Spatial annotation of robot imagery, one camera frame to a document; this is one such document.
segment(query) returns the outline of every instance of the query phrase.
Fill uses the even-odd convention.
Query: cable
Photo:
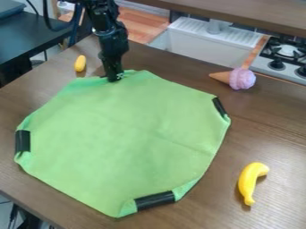
[[[44,20],[45,20],[45,23],[46,23],[47,27],[54,32],[58,32],[60,30],[64,30],[64,29],[69,28],[75,22],[75,19],[77,17],[75,12],[77,11],[77,8],[78,8],[78,4],[75,4],[73,17],[68,23],[65,23],[62,26],[58,26],[58,27],[54,28],[51,25],[51,22],[50,22],[50,19],[49,19],[49,13],[48,13],[48,9],[47,9],[47,0],[43,0]]]
[[[17,214],[18,214],[18,206],[13,204],[12,211],[10,214],[10,222],[9,225],[7,226],[7,229],[11,229],[12,222],[16,219]]]
[[[47,51],[44,50],[44,57],[45,57],[45,61],[47,61]]]
[[[10,203],[11,201],[8,200],[8,201],[4,201],[4,202],[0,202],[0,204],[7,204],[7,203]]]
[[[30,7],[32,7],[33,11],[35,12],[35,14],[37,16],[39,16],[38,10],[35,8],[34,4],[30,1],[30,0],[26,0],[27,3],[30,5]]]
[[[13,220],[13,228],[12,229],[15,229],[16,222],[17,222],[17,217]]]
[[[73,24],[73,27],[72,27],[72,35],[70,36],[68,47],[71,47],[76,43],[76,38],[77,38],[77,35],[78,35],[78,28],[79,28],[79,22],[80,22],[80,19],[81,19],[82,10],[83,10],[83,6],[81,4],[78,4],[75,11],[74,11],[74,15],[76,15],[76,16],[75,16],[75,19],[74,19],[74,24]]]

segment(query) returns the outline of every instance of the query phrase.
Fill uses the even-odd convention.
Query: white dish rack
[[[238,67],[262,37],[260,33],[232,27],[212,35],[207,32],[207,27],[206,21],[181,17],[169,25],[162,38],[156,38],[149,45],[154,47],[163,42],[166,44],[164,49],[170,52],[213,64]]]

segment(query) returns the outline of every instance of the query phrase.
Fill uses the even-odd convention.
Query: toy ice cream cone
[[[231,72],[217,72],[211,73],[209,76],[217,81],[229,84],[230,74]]]
[[[231,72],[211,73],[209,76],[228,84],[232,89],[249,89],[256,81],[254,73],[245,68],[235,68]]]

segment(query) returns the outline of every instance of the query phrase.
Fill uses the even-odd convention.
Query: plastic banana
[[[269,168],[260,162],[253,162],[242,170],[238,187],[246,205],[252,206],[255,203],[252,194],[255,190],[256,180],[260,176],[267,175],[268,171]]]
[[[82,72],[84,71],[85,66],[86,66],[86,57],[85,55],[80,55],[74,63],[74,70],[76,72]]]

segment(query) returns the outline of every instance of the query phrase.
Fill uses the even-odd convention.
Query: brown wooden tabletop
[[[305,0],[129,0],[306,37]]]
[[[89,37],[0,89],[0,192],[36,216],[67,229],[98,228],[305,228],[306,88],[258,77],[249,90],[233,91],[209,78],[227,70],[214,64],[131,43],[126,69],[218,95],[232,125],[206,174],[179,202],[113,219],[24,173],[14,162],[14,130],[76,77],[73,62],[87,56],[87,75],[102,74],[98,41]],[[250,209],[236,189],[250,162],[270,167]]]

